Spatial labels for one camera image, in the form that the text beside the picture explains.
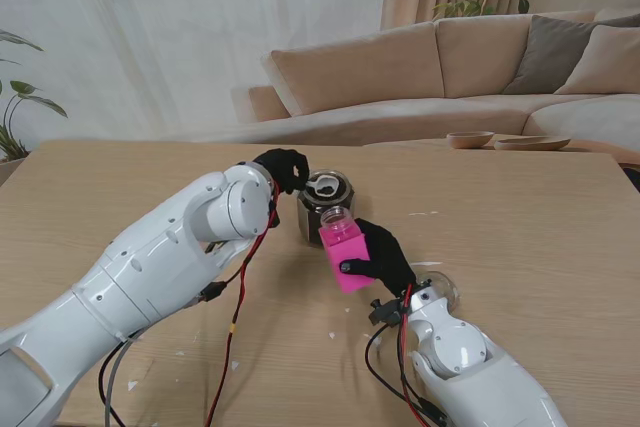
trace pink container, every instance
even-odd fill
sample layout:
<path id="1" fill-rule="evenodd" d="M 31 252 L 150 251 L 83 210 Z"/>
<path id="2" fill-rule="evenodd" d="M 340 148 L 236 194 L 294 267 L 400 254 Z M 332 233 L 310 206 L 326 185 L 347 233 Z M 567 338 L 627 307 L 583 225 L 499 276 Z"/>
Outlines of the pink container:
<path id="1" fill-rule="evenodd" d="M 373 284 L 375 279 L 364 275 L 349 275 L 340 272 L 340 263 L 348 259 L 369 260 L 367 244 L 360 227 L 351 217 L 351 212 L 341 206 L 332 207 L 320 218 L 318 230 L 329 263 L 342 291 L 346 294 Z"/>

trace electrical wire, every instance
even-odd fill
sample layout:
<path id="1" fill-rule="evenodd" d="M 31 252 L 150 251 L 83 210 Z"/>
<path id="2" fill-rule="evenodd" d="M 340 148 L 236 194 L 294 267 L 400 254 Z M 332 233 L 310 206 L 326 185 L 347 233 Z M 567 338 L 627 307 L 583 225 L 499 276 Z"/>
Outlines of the electrical wire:
<path id="1" fill-rule="evenodd" d="M 400 327 L 398 329 L 397 354 L 398 354 L 398 365 L 400 367 L 400 382 L 402 383 L 402 391 L 404 392 L 404 399 L 407 402 L 409 409 L 411 409 L 411 412 L 413 413 L 414 417 L 418 420 L 418 422 L 420 422 L 420 425 L 422 425 L 423 427 L 430 427 L 429 424 L 426 422 L 426 420 L 420 415 L 418 410 L 415 409 L 413 406 L 413 401 L 409 396 L 409 390 L 408 390 L 409 382 L 407 381 L 407 377 L 404 373 L 404 357 L 406 352 L 406 332 L 407 332 L 407 319 L 408 319 L 407 309 L 409 307 L 409 300 L 411 299 L 412 287 L 413 286 L 411 284 L 409 284 L 409 286 L 407 287 L 407 292 L 405 294 L 405 298 L 403 302 L 404 309 L 402 312 L 402 321 L 400 322 Z M 413 388 L 411 388 L 411 392 L 413 393 L 413 395 L 418 397 L 418 395 L 415 393 L 415 390 L 413 390 Z"/>
<path id="2" fill-rule="evenodd" d="M 238 302 L 236 303 L 236 309 L 231 319 L 231 325 L 229 326 L 229 333 L 227 334 L 227 343 L 225 347 L 224 367 L 222 369 L 222 377 L 220 378 L 220 383 L 218 384 L 218 390 L 216 391 L 216 395 L 213 399 L 213 402 L 211 403 L 211 408 L 209 409 L 209 415 L 207 416 L 207 420 L 204 423 L 205 427 L 211 426 L 213 415 L 215 414 L 216 407 L 218 406 L 218 402 L 220 401 L 220 396 L 222 395 L 224 381 L 227 378 L 227 371 L 229 369 L 229 358 L 231 356 L 231 339 L 233 338 L 233 333 L 236 329 L 236 322 L 238 321 L 238 315 L 240 314 L 240 307 L 242 306 L 242 302 L 244 301 L 245 292 L 246 292 L 244 280 L 245 280 L 247 265 L 249 265 L 249 262 L 251 262 L 251 259 L 253 259 L 253 256 L 258 251 L 258 248 L 262 244 L 262 241 L 264 240 L 265 236 L 267 235 L 267 232 L 269 231 L 269 228 L 271 227 L 271 225 L 273 224 L 273 221 L 276 218 L 276 207 L 278 203 L 278 195 L 280 195 L 280 188 L 276 182 L 274 182 L 273 187 L 274 187 L 273 209 L 271 211 L 271 214 L 269 215 L 269 223 L 267 224 L 267 228 L 262 234 L 260 234 L 256 238 L 255 242 L 253 243 L 253 246 L 251 247 L 251 250 L 249 250 L 249 253 L 245 257 L 245 259 L 242 261 L 242 265 L 240 266 L 238 271 L 235 274 L 233 274 L 231 278 L 227 281 L 227 283 L 231 282 L 238 275 L 240 275 L 240 292 L 238 293 Z"/>
<path id="3" fill-rule="evenodd" d="M 115 349 L 111 351 L 111 353 L 107 356 L 107 358 L 104 359 L 104 362 L 102 362 L 102 366 L 100 367 L 100 373 L 98 374 L 98 393 L 100 394 L 100 400 L 102 401 L 102 405 L 105 405 L 105 406 L 106 406 L 107 398 L 104 394 L 104 373 L 105 373 L 105 370 L 107 370 L 107 366 L 109 365 L 109 362 L 111 362 L 111 359 L 113 358 L 113 356 L 118 353 L 118 351 L 122 348 L 123 345 L 124 345 L 124 342 L 120 342 L 115 347 Z M 124 422 L 122 422 L 122 420 L 120 419 L 120 417 L 118 416 L 118 414 L 116 413 L 113 407 L 109 407 L 109 411 L 111 412 L 113 419 L 116 421 L 116 423 L 120 427 L 127 427 L 124 424 Z"/>
<path id="4" fill-rule="evenodd" d="M 384 324 L 380 329 L 378 329 L 378 331 L 376 331 L 375 334 L 371 336 L 371 338 L 369 339 L 369 342 L 367 342 L 367 346 L 364 349 L 364 362 L 365 364 L 367 364 L 367 369 L 369 369 L 369 372 L 371 372 L 371 374 L 376 379 L 378 379 L 378 381 L 382 385 L 384 385 L 393 395 L 398 397 L 400 400 L 404 401 L 405 400 L 404 395 L 402 395 L 395 387 L 389 384 L 389 382 L 387 382 L 380 374 L 378 374 L 378 372 L 376 372 L 376 370 L 371 365 L 371 361 L 369 360 L 369 352 L 371 350 L 371 346 L 373 345 L 374 341 L 378 338 L 378 336 L 382 334 L 382 332 L 384 332 L 388 327 L 389 327 L 389 324 Z M 413 407 L 421 414 L 430 418 L 430 414 L 425 412 L 421 405 L 418 405 L 414 402 Z"/>
<path id="5" fill-rule="evenodd" d="M 113 362 L 113 367 L 111 368 L 111 374 L 109 375 L 109 382 L 107 383 L 107 395 L 104 401 L 104 425 L 105 427 L 111 427 L 111 396 L 113 394 L 113 384 L 116 380 L 116 374 L 118 373 L 118 368 L 120 367 L 120 362 L 122 362 L 122 359 L 124 358 L 124 356 L 127 353 L 127 350 L 129 350 L 131 348 L 131 346 L 133 345 L 133 343 L 135 342 L 136 339 L 138 339 L 138 337 L 140 337 L 144 331 L 146 329 L 140 329 L 138 330 L 136 333 L 134 333 L 129 340 L 127 340 L 127 342 L 125 342 L 124 344 L 120 344 L 119 347 L 122 347 L 122 349 L 120 350 L 120 353 L 118 354 L 118 357 L 116 357 L 116 360 Z"/>

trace wooden bowl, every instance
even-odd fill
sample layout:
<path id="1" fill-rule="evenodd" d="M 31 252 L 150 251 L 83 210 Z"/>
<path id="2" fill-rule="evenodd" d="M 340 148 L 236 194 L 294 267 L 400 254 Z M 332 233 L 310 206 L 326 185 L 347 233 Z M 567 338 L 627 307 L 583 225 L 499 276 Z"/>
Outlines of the wooden bowl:
<path id="1" fill-rule="evenodd" d="M 568 137 L 524 137 L 496 141 L 496 150 L 559 150 L 571 142 Z"/>
<path id="2" fill-rule="evenodd" d="M 494 132 L 452 132 L 447 134 L 449 146 L 453 149 L 479 149 L 491 140 Z"/>

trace gray pillow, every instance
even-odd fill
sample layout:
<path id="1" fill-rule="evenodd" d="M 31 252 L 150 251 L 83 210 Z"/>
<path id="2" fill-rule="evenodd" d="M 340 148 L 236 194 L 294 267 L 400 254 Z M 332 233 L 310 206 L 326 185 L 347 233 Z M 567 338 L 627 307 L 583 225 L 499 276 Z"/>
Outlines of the gray pillow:
<path id="1" fill-rule="evenodd" d="M 534 15 L 518 73 L 502 93 L 553 94 L 573 72 L 598 25 L 640 27 L 640 14 L 589 23 Z"/>

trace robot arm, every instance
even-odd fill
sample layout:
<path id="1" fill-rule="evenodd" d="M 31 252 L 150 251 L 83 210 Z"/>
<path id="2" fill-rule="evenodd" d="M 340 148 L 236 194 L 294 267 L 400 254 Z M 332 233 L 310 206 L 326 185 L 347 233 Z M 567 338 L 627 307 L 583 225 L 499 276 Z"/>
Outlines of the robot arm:
<path id="1" fill-rule="evenodd" d="M 449 313 L 443 289 L 411 296 L 411 353 L 427 390 L 459 427 L 566 427 L 542 386 L 476 326 Z"/>
<path id="2" fill-rule="evenodd" d="M 53 424 L 78 380 L 118 343 L 192 305 L 267 228 L 274 180 L 288 192 L 306 182 L 306 159 L 291 152 L 200 177 L 118 235 L 70 290 L 0 332 L 0 425 Z M 201 243 L 215 248 L 205 253 Z"/>
<path id="3" fill-rule="evenodd" d="M 368 275 L 383 281 L 395 297 L 409 285 L 408 328 L 418 338 L 411 353 L 416 372 L 428 392 L 457 427 L 566 427 L 542 386 L 507 352 L 476 326 L 450 314 L 457 293 L 439 272 L 416 279 L 397 240 L 386 229 L 362 219 L 370 261 L 348 260 L 344 273 Z M 373 323 L 400 322 L 401 302 L 372 303 Z"/>

